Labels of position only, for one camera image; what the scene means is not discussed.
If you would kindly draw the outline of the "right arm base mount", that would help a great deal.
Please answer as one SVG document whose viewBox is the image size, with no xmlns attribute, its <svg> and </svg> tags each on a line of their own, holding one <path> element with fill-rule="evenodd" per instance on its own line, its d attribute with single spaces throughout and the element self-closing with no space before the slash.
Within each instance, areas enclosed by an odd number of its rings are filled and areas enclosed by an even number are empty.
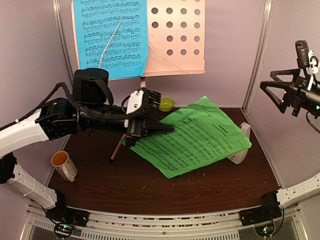
<svg viewBox="0 0 320 240">
<path fill-rule="evenodd" d="M 279 207 L 267 208 L 263 206 L 241 210 L 239 212 L 242 226 L 256 225 L 280 218 L 282 210 Z"/>
</svg>

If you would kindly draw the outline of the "pink music stand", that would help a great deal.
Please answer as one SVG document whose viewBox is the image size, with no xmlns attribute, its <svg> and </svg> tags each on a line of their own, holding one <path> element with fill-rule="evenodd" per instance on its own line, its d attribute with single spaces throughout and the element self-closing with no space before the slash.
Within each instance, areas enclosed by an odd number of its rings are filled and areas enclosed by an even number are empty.
<svg viewBox="0 0 320 240">
<path fill-rule="evenodd" d="M 71 17 L 78 66 L 73 2 Z M 148 58 L 141 86 L 147 77 L 205 73 L 205 18 L 203 0 L 146 0 Z"/>
</svg>

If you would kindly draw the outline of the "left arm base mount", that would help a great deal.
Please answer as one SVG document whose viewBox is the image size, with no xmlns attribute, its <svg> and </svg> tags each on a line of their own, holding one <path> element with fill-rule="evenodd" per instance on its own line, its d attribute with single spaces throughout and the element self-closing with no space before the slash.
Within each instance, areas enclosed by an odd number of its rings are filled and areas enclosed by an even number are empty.
<svg viewBox="0 0 320 240">
<path fill-rule="evenodd" d="M 46 217 L 55 223 L 65 223 L 72 226 L 86 227 L 90 213 L 85 210 L 67 207 L 65 209 L 47 209 Z"/>
</svg>

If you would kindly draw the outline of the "green sheet music paper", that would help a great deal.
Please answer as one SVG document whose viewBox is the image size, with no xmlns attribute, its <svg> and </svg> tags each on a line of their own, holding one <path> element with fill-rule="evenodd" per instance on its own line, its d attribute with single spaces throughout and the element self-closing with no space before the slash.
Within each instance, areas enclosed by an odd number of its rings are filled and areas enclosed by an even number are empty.
<svg viewBox="0 0 320 240">
<path fill-rule="evenodd" d="M 161 123 L 173 126 L 174 131 L 143 138 L 131 150 L 168 179 L 252 146 L 243 131 L 206 96 L 172 112 Z"/>
</svg>

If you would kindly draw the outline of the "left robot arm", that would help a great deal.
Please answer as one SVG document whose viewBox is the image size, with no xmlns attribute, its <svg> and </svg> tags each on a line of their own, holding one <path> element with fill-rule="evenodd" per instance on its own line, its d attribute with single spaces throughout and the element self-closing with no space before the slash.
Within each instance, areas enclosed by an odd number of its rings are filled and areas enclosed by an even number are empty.
<svg viewBox="0 0 320 240">
<path fill-rule="evenodd" d="M 73 75 L 72 89 L 63 82 L 55 85 L 55 90 L 63 89 L 64 97 L 53 98 L 49 94 L 33 110 L 0 129 L 0 182 L 14 186 L 61 222 L 72 218 L 65 195 L 27 174 L 14 151 L 76 134 L 78 130 L 122 133 L 128 147 L 142 138 L 174 131 L 173 126 L 159 120 L 159 92 L 141 87 L 117 106 L 108 81 L 107 70 L 78 69 Z"/>
</svg>

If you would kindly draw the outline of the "blue sheet music paper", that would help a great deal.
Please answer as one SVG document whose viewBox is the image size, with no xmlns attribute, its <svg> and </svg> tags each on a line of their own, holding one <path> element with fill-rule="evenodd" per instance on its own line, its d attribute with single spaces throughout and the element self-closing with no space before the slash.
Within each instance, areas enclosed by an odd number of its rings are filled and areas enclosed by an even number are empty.
<svg viewBox="0 0 320 240">
<path fill-rule="evenodd" d="M 147 1 L 72 3 L 79 69 L 100 68 L 109 79 L 143 76 L 149 56 Z"/>
</svg>

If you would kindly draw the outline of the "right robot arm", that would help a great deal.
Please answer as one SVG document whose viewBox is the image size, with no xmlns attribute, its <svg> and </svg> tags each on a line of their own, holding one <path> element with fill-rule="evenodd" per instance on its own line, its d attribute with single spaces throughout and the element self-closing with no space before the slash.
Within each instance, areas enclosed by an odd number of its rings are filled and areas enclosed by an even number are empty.
<svg viewBox="0 0 320 240">
<path fill-rule="evenodd" d="M 267 106 L 261 139 L 280 181 L 281 207 L 320 192 L 320 85 L 300 72 L 275 70 L 260 84 Z"/>
</svg>

